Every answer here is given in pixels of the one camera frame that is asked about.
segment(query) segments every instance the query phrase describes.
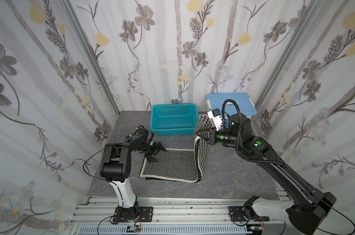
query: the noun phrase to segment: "black cable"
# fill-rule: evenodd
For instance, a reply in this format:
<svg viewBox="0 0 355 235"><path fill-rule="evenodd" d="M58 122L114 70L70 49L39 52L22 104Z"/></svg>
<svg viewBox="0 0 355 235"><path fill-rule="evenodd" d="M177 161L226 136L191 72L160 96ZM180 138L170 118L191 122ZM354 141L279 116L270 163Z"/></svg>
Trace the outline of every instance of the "black cable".
<svg viewBox="0 0 355 235"><path fill-rule="evenodd" d="M117 186L117 184L115 184L114 182L111 182L111 183L113 183L114 185L116 185L116 187L118 188L118 190L119 190L119 193L120 193L120 199L121 199L121 201L123 202L123 206L122 206L122 208L124 207L124 201L123 201L123 195L121 194L121 191L120 191L120 189L119 189L119 186Z"/></svg>
<svg viewBox="0 0 355 235"><path fill-rule="evenodd" d="M92 157L94 157L94 156L95 156L96 154L98 154L100 151L102 151L102 150L105 149L105 148L112 147L112 146L114 146L114 145L116 145L116 144L111 144L111 145L109 145L109 146L106 146L106 147L102 148L101 150L99 150L98 152L96 152L96 153L94 153L93 155L91 155L91 157L89 157L89 158L84 162L84 164L82 165L83 171L84 171L86 174L88 174L89 176L93 177L93 178L100 179L100 180L103 180L103 181L106 181L106 182L110 182L110 183L111 183L111 181L108 181L108 180L106 180L106 179L102 179L102 178L99 178L99 177L96 177L96 176L93 176L93 175L90 175L89 173L87 173L86 170L85 170L85 165L87 164L88 161L90 161L90 159L91 159Z"/></svg>
<svg viewBox="0 0 355 235"><path fill-rule="evenodd" d="M230 115L228 113L225 112L225 114L227 115L227 118L228 118L228 128L230 128Z"/></svg>
<svg viewBox="0 0 355 235"><path fill-rule="evenodd" d="M108 218L110 218L110 217L114 217L114 216L113 216L113 215L112 215L112 216L109 216L109 217L107 217L107 218L102 219L102 221L99 222L98 227L97 227L97 233L98 233L98 235L99 235L99 225L100 225L100 223L103 222L105 219L108 219Z"/></svg>
<svg viewBox="0 0 355 235"><path fill-rule="evenodd" d="M280 162L274 162L274 161L269 161L269 160L263 160L263 159L250 159L247 158L246 156L244 156L243 154L240 153L239 151L239 147L243 148L243 140L241 138L241 129L243 128L243 122L241 121L241 112L240 112L240 108L238 106L238 104L231 99L227 99L223 102L222 105L222 124L223 124L223 128L226 129L226 125L225 125L225 106L226 103L231 102L234 104L236 111L238 113L238 117L239 117L239 129L238 129L238 135L236 136L236 143L235 143L235 151L236 153L239 155L239 157L241 157L242 159L248 161L248 162L264 162L264 163L270 163L270 164L277 164L280 165L282 167L285 167L286 165Z"/></svg>
<svg viewBox="0 0 355 235"><path fill-rule="evenodd" d="M295 174L295 172L291 169L291 167L288 167L288 169L303 183L303 185L312 193L312 195L314 195L317 199L319 199L320 201L322 201L323 203L325 203L328 207L330 207L331 209L337 211L336 209L334 209L332 206L328 205L325 201L323 201L321 198L319 198L316 194L314 194L312 192L311 189L309 189L307 187L307 185ZM350 221L350 223L352 223L352 225L354 226L354 230L351 232L351 233L348 233L348 234L337 234L337 233L331 233L331 232L326 232L325 230L322 230L322 229L319 229L317 228L318 230L320 231L323 231L325 233L328 233L328 234L332 234L332 235L351 235L351 234L354 234L355 233L355 224L352 222L352 220L350 220L347 216L345 216L344 214L342 214L341 212L337 211L337 213L339 213L340 215L342 215L343 217L345 217L346 219L348 219L348 221Z"/></svg>
<svg viewBox="0 0 355 235"><path fill-rule="evenodd" d="M285 222L285 225L283 226L283 230L282 230L282 233L280 233L279 235L282 235L284 232L285 232L285 229L286 229L286 221Z"/></svg>
<svg viewBox="0 0 355 235"><path fill-rule="evenodd" d="M135 132L133 132L133 134L136 134L136 133L138 132L138 129L139 129L140 127L144 128L144 126L143 126L143 125L139 125L139 126L136 128L136 131L135 131Z"/></svg>
<svg viewBox="0 0 355 235"><path fill-rule="evenodd" d="M247 222L246 222L245 224L239 225L239 224L237 224L237 223L235 223L235 222L233 221L233 223L234 223L235 225L239 226L239 227L244 227L244 226L246 226L248 222L249 222L249 220L247 220Z"/></svg>
<svg viewBox="0 0 355 235"><path fill-rule="evenodd" d="M152 134L152 136L150 136L150 139L148 139L146 141L146 143L148 143L148 144L150 144L152 142L153 138L154 138L154 132L152 132L152 131L149 131L149 132Z"/></svg>

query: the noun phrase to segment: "black and white towel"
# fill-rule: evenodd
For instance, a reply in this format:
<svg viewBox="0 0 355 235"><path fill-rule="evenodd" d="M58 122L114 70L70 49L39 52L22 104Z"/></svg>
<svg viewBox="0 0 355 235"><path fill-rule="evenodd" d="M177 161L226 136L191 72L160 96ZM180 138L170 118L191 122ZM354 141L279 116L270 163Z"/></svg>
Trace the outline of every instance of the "black and white towel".
<svg viewBox="0 0 355 235"><path fill-rule="evenodd" d="M211 127L207 115L200 115L194 131ZM196 183L202 179L209 144L195 135L194 149L166 148L154 157L158 162L147 162L144 158L140 177L151 177L168 181Z"/></svg>

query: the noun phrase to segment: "red wire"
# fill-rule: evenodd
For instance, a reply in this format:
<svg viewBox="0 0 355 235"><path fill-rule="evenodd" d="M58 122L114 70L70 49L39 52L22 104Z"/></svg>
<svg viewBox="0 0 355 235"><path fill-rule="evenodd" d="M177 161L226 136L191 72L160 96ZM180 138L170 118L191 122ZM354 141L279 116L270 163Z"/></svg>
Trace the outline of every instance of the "red wire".
<svg viewBox="0 0 355 235"><path fill-rule="evenodd" d="M261 219L261 227L262 227L262 225L264 224L264 228L265 228L265 222L264 222L264 219L263 219L262 217L260 217L260 219Z"/></svg>
<svg viewBox="0 0 355 235"><path fill-rule="evenodd" d="M141 216L142 216L142 213L139 214L139 218L138 220L136 221L136 223L139 222L139 225L141 226Z"/></svg>

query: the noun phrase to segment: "black robotic arm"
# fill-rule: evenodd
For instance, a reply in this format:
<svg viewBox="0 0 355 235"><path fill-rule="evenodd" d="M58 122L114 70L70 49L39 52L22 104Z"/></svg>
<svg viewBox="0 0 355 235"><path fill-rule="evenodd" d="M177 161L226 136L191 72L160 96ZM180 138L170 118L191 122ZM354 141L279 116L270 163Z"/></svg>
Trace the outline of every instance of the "black robotic arm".
<svg viewBox="0 0 355 235"><path fill-rule="evenodd" d="M106 144L99 168L100 176L105 178L119 199L119 206L116 208L111 223L118 224L124 220L141 222L151 221L152 207L143 207L142 210L150 210L140 218L140 210L136 195L133 193L128 177L131 170L131 153L138 151L144 153L147 161L155 162L153 155L159 151L166 151L162 144L153 142L154 133L138 126L133 134L125 137L125 140L117 144Z"/></svg>
<svg viewBox="0 0 355 235"><path fill-rule="evenodd" d="M222 118L219 109L210 111L209 118L213 128L198 130L195 134L207 140L209 144L222 143L225 147L235 148L237 154L250 162L255 162L268 172L293 199L290 202L264 200L253 196L244 204L244 216L252 220L260 216L269 216L291 222L304 234L313 234L329 213L336 198L330 192L310 185L297 172L284 162L273 147L263 138L252 135L250 120L238 110L229 118L229 127L225 125L224 106Z"/></svg>

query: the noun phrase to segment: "blue storage box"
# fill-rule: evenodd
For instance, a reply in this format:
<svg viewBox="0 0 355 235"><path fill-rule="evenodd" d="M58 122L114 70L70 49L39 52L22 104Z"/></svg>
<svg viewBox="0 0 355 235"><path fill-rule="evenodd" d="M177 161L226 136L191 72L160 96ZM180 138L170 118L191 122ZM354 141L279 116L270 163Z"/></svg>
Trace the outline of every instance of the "blue storage box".
<svg viewBox="0 0 355 235"><path fill-rule="evenodd" d="M198 118L194 104L154 105L150 129L158 135L193 134Z"/></svg>
<svg viewBox="0 0 355 235"><path fill-rule="evenodd" d="M242 114L247 117L255 116L257 114L257 110L255 105L250 100L248 94L246 93L218 93L218 94L208 94L206 96L206 109L207 111L212 111L214 109L219 109L220 114L222 115L222 105L223 102L227 99L232 99L236 101L238 104L240 111ZM232 103L227 103L225 107L226 113L230 116L236 114L235 105Z"/></svg>

